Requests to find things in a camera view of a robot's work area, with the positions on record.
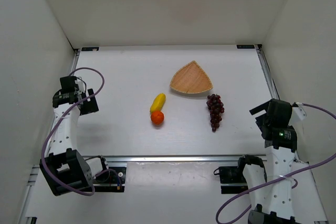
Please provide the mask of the dark red fake grapes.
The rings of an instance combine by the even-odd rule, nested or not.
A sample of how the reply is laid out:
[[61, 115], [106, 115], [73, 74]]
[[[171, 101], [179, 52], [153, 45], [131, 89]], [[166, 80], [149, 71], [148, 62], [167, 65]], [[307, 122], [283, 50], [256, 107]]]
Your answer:
[[223, 114], [225, 112], [224, 104], [221, 101], [221, 96], [214, 93], [208, 95], [206, 105], [209, 111], [212, 132], [216, 132], [220, 127], [220, 122], [223, 120]]

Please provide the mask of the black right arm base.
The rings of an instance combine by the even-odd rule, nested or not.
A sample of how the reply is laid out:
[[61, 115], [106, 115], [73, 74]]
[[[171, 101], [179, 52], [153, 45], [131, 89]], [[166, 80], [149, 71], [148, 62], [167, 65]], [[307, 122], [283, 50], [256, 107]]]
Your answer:
[[261, 183], [267, 181], [266, 169], [263, 160], [257, 156], [244, 155], [239, 158], [237, 166], [220, 166], [213, 171], [214, 176], [219, 176], [221, 183], [221, 194], [239, 194], [248, 189], [247, 182], [243, 176], [246, 166], [257, 166], [261, 168]]

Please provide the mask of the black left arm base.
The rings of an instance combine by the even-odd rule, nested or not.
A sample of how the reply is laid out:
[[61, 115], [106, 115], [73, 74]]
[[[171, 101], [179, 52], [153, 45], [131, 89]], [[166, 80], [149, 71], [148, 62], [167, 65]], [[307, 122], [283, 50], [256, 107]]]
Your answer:
[[85, 158], [93, 175], [93, 185], [98, 193], [123, 193], [127, 177], [126, 164], [108, 161], [103, 156]]

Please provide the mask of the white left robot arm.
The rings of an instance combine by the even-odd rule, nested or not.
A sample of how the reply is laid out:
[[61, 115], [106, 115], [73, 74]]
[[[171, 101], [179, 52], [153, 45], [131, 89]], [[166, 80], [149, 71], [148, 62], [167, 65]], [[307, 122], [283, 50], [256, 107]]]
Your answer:
[[52, 98], [52, 107], [59, 126], [51, 134], [50, 143], [44, 154], [46, 166], [40, 163], [40, 169], [55, 196], [70, 192], [52, 179], [55, 176], [64, 184], [77, 189], [90, 189], [93, 180], [104, 169], [101, 157], [85, 160], [77, 151], [77, 124], [82, 115], [99, 111], [95, 97], [83, 101], [73, 109], [73, 104], [92, 95], [92, 89], [86, 89], [86, 83], [79, 77], [60, 78], [61, 89]]

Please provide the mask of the orange fake tangerine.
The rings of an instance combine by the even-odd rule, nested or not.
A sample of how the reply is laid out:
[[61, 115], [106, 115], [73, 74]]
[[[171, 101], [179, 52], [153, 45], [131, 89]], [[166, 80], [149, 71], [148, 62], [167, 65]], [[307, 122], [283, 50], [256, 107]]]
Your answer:
[[160, 125], [164, 121], [164, 114], [161, 111], [154, 111], [151, 114], [151, 121], [154, 125]]

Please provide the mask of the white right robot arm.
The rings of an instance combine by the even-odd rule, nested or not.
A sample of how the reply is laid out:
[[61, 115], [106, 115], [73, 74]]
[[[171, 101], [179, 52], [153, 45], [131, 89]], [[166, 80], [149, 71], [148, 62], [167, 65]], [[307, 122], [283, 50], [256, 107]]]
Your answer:
[[271, 99], [251, 109], [265, 141], [267, 161], [245, 155], [243, 176], [249, 189], [251, 212], [248, 223], [295, 223], [292, 206], [292, 187], [295, 180], [285, 175], [292, 172], [297, 150], [297, 134], [289, 124], [292, 105]]

